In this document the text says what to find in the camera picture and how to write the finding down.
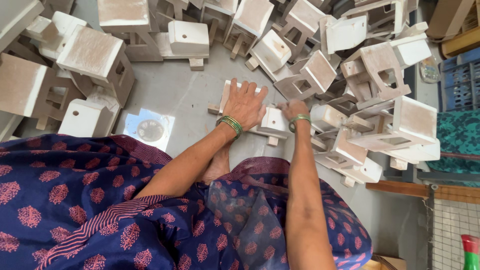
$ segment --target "green patterned cloth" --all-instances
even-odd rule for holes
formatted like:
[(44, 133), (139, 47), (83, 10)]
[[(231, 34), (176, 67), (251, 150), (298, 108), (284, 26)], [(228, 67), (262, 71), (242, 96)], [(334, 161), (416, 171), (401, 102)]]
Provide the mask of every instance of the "green patterned cloth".
[(427, 161), (430, 168), (480, 173), (480, 110), (438, 113), (437, 138), (442, 156), (440, 160)]

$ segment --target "red bottle cap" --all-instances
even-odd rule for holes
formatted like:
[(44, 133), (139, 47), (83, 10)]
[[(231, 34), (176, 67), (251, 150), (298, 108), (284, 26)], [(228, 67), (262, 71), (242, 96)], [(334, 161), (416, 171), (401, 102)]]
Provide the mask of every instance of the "red bottle cap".
[(480, 238), (468, 234), (462, 234), (463, 250), (478, 254)]

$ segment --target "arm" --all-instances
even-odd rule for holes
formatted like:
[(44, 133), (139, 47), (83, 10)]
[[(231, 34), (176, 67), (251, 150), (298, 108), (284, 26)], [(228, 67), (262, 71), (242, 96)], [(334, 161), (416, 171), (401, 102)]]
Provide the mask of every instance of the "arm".
[[(255, 95), (256, 88), (256, 83), (248, 84), (244, 81), (238, 89), (237, 79), (231, 80), (230, 95), (223, 112), (237, 120), (243, 130), (257, 125), (266, 113), (262, 101), (268, 89), (264, 86), (260, 93)], [(150, 195), (182, 196), (214, 154), (236, 135), (228, 124), (220, 123), (205, 138), (165, 165), (135, 198)]]
[[(287, 119), (309, 115), (304, 102), (279, 104)], [(286, 237), (292, 270), (336, 270), (328, 241), (322, 194), (310, 144), (310, 123), (295, 121), (295, 151), (288, 174)]]

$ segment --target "gray floor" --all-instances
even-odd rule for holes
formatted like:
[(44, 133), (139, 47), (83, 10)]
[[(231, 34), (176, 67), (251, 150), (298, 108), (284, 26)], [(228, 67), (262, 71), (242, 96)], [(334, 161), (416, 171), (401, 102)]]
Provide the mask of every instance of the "gray floor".
[[(86, 20), (94, 29), (101, 31), (95, 0), (77, 0), (72, 15)], [(229, 55), (230, 52), (222, 44), (214, 42), (210, 58), (204, 64), (205, 70), (200, 72), (190, 71), (188, 60), (132, 63), (136, 81), (113, 133), (124, 134), (127, 116), (138, 115), (140, 109), (174, 117), (165, 151), (175, 157), (214, 128), (216, 117), (208, 114), (206, 108), (209, 102), (220, 103), (225, 80), (236, 77), (239, 81), (247, 80), (256, 82), (258, 86), (267, 86), (267, 104), (285, 101), (261, 68), (251, 72), (245, 66), (245, 58), (238, 56), (232, 60)], [(15, 135), (29, 137), (55, 132), (58, 128), (58, 123), (53, 121), (48, 130), (40, 132), (35, 129), (35, 123), (33, 120), (24, 120)], [(293, 140), (279, 141), (277, 147), (270, 147), (266, 145), (266, 137), (246, 133), (230, 150), (230, 168), (249, 157), (289, 159), (284, 149), (286, 144), (291, 147), (292, 143)], [(370, 153), (369, 157), (384, 168), (388, 166), (388, 159), (383, 154)], [(420, 265), (426, 262), (421, 255), (417, 255), (426, 246), (423, 240), (419, 241), (418, 249), (416, 244), (423, 235), (421, 212), (424, 207), (420, 199), (374, 192), (359, 184), (347, 188), (340, 183), (339, 173), (319, 164), (317, 171), (319, 177), (327, 181), (357, 214), (372, 238), (375, 252), (407, 260), (409, 270), (426, 269), (416, 266), (417, 257)]]

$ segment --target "foot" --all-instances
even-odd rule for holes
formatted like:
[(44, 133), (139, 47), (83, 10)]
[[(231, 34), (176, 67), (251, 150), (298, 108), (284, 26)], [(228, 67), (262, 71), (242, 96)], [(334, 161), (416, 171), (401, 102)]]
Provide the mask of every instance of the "foot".
[(217, 153), (215, 153), (203, 175), (198, 176), (197, 180), (199, 182), (204, 182), (206, 185), (210, 185), (210, 182), (213, 180), (230, 172), (228, 151), (230, 150), (232, 143), (233, 141), (228, 142)]

